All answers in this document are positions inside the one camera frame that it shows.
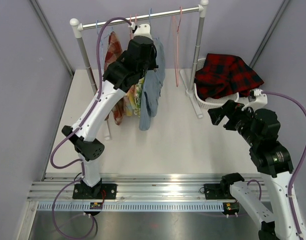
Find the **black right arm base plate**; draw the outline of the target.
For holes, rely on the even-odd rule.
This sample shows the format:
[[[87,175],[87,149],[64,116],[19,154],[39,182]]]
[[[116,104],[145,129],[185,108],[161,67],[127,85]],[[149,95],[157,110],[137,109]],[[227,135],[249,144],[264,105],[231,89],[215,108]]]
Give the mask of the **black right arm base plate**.
[[[219,183],[206,183],[199,192],[205,196],[206,200],[234,200],[232,196],[224,194]]]

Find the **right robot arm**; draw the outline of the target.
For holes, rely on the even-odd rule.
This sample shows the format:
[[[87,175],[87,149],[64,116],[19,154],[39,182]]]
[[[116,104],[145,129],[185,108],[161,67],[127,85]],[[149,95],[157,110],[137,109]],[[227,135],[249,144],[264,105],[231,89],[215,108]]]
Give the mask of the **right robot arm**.
[[[272,210],[253,195],[239,173],[222,177],[220,194],[235,198],[258,228],[261,240],[306,240],[306,228],[295,191],[291,188],[294,167],[289,151],[278,141],[281,127],[274,111],[252,110],[244,104],[228,100],[208,110],[213,125],[228,118],[224,128],[237,131],[250,146],[253,164],[260,173],[269,194]]]

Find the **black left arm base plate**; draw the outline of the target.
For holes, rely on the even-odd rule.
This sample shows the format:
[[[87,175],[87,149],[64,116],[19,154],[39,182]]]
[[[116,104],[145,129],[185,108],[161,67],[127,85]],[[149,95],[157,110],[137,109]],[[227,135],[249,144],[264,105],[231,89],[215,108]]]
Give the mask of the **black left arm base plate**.
[[[74,185],[72,198],[75,200],[115,200],[117,185],[113,183],[102,183],[95,187],[89,187],[83,183]]]

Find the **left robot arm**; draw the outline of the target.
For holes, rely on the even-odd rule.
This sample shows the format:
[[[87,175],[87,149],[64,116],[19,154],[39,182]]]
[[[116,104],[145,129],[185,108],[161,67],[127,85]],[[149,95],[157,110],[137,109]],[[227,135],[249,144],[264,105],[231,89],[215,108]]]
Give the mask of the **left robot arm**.
[[[103,74],[102,88],[81,119],[73,126],[63,127],[62,133],[74,145],[84,170],[83,179],[76,185],[74,199],[95,199],[101,196],[102,179],[95,162],[104,152],[104,144],[96,138],[97,133],[110,111],[129,89],[148,70],[157,68],[156,56],[152,37],[137,35],[131,39],[127,50],[107,67]]]

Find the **light blue denim garment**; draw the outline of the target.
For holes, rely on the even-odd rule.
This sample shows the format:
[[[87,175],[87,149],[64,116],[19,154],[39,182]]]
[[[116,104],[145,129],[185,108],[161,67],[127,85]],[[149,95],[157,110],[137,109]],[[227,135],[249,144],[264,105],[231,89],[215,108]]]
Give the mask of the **light blue denim garment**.
[[[157,115],[159,105],[158,100],[165,79],[164,47],[159,38],[154,39],[154,45],[157,50],[156,64],[158,65],[158,68],[149,70],[144,79],[139,121],[139,129],[141,131],[149,130],[152,118]]]

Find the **red black plaid skirt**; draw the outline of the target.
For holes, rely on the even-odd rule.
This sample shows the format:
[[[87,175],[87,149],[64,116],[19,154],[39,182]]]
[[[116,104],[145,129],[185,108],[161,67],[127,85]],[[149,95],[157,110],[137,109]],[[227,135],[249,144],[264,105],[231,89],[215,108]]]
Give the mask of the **red black plaid skirt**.
[[[194,82],[197,96],[219,99],[238,93],[247,97],[250,91],[264,84],[262,78],[241,57],[209,53],[204,66],[196,71]]]

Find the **pink wire hanger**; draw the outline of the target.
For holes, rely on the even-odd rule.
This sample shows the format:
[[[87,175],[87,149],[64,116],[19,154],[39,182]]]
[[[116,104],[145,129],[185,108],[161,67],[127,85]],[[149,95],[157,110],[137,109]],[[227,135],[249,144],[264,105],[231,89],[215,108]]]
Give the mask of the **pink wire hanger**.
[[[180,7],[179,10],[180,10],[179,20],[177,20],[177,18],[174,15],[172,16],[173,59],[174,59],[176,87],[179,86],[179,32],[182,20],[182,7]]]

